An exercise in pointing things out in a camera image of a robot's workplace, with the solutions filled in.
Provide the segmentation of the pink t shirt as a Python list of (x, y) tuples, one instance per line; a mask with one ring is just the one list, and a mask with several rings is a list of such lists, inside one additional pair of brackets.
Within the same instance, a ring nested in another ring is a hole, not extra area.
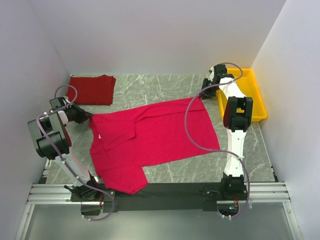
[(95, 114), (90, 155), (109, 189), (134, 194), (148, 184), (143, 168), (219, 149), (200, 99), (183, 98)]

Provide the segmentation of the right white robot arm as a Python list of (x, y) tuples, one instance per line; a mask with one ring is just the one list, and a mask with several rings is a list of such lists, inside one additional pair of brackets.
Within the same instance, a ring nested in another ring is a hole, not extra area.
[(223, 62), (211, 67), (198, 97), (212, 99), (220, 90), (227, 100), (222, 120), (227, 132), (227, 158), (219, 195), (222, 200), (244, 200), (248, 197), (245, 185), (247, 171), (243, 164), (244, 141), (252, 122), (253, 98), (246, 96), (236, 83), (243, 76), (243, 70), (233, 64), (240, 70), (240, 76), (234, 77), (228, 73), (227, 65)]

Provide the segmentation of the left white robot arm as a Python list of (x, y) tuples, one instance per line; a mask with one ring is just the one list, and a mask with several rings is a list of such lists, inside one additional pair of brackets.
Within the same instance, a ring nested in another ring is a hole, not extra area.
[(73, 186), (66, 189), (74, 194), (82, 192), (88, 201), (96, 200), (100, 188), (92, 174), (85, 169), (72, 152), (72, 141), (66, 130), (70, 122), (82, 124), (93, 117), (65, 97), (50, 101), (51, 110), (27, 123), (37, 154), (52, 160), (63, 169), (72, 180)]

